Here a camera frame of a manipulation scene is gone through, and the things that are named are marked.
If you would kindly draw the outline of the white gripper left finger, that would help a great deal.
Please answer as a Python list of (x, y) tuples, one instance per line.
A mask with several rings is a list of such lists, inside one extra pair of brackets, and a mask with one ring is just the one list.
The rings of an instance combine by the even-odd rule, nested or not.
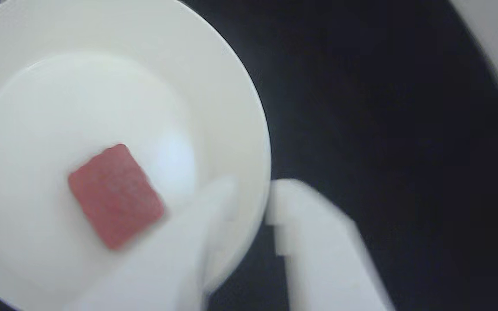
[(203, 311), (210, 266), (237, 207), (238, 183), (223, 176), (130, 250), (66, 311)]

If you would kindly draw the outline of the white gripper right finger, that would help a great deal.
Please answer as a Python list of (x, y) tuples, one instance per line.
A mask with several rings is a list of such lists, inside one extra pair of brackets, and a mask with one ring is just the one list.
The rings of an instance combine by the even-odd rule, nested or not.
[(266, 220), (285, 261), (289, 309), (395, 309), (356, 223), (316, 189), (272, 181)]

